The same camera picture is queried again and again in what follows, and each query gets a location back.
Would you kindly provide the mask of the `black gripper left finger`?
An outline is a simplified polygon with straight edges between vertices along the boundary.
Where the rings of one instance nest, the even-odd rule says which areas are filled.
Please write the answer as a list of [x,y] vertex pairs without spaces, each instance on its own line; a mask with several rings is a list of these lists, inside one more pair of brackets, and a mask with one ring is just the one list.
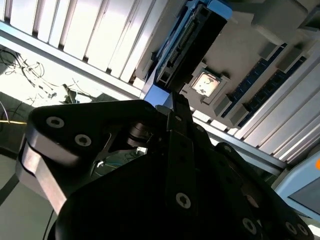
[[19,161],[53,210],[82,187],[142,156],[194,154],[176,95],[164,105],[145,100],[53,105],[34,109]]

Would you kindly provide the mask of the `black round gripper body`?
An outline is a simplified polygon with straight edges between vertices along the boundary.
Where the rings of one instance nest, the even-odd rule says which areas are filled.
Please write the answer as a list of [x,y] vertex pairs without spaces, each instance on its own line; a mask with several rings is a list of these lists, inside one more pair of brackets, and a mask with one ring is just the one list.
[[248,240],[250,208],[220,153],[154,153],[74,192],[55,238]]

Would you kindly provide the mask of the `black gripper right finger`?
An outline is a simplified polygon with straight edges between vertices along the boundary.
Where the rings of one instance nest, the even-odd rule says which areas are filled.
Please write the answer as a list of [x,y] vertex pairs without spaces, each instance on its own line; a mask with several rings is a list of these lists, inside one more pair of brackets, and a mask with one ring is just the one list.
[[225,142],[212,145],[207,132],[193,122],[188,100],[176,94],[176,113],[186,122],[193,143],[194,165],[200,196],[198,209],[214,211],[235,240],[312,240],[306,223],[281,197]]

